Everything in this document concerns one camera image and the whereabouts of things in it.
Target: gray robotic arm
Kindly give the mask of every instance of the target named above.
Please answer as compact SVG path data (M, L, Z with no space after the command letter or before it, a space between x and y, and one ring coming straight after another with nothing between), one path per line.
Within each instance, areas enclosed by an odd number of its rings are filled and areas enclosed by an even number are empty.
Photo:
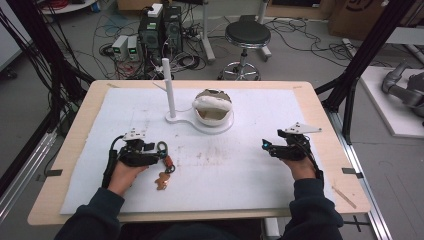
M403 104L410 107L416 115L424 117L424 72L412 75L409 78L406 89L396 85L402 78L403 71L408 67L406 62L401 62L393 71L386 75L381 89L384 93L401 99Z

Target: person's left hand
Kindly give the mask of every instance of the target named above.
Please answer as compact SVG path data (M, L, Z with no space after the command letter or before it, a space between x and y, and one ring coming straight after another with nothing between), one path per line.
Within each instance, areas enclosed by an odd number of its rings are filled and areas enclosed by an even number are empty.
M128 167L123 162L118 161L107 189L123 197L127 189L131 187L137 175L147 168L149 168L149 166Z

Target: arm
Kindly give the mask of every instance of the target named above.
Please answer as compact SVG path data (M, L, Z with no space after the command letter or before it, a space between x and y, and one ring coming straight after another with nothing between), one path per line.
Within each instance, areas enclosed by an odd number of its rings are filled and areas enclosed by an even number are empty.
M56 235L57 240L117 239L120 224L117 219L124 204L124 194L137 174L147 167L127 167L118 161L108 189L99 188L88 205L80 206Z
M295 200L290 203L292 219L282 239L342 239L339 227L343 219L334 203L324 196L323 182L315 178L315 169L308 158L287 161L294 183Z

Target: hand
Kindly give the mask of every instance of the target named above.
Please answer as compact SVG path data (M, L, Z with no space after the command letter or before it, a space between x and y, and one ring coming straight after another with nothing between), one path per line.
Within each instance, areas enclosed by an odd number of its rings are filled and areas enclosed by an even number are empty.
M300 161L280 160L290 168L294 180L316 178L314 165L308 157Z
M147 168L149 167L128 167L123 162L118 161L107 189L123 197L137 175Z

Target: stool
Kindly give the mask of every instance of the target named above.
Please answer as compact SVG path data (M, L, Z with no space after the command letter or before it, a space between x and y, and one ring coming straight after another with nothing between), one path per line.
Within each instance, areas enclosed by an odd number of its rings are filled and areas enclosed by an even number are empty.
M247 49L265 47L271 39L271 32L256 21L230 23L225 29L228 42L243 48L240 62L228 64L218 76L218 80L261 80L258 69L246 62Z

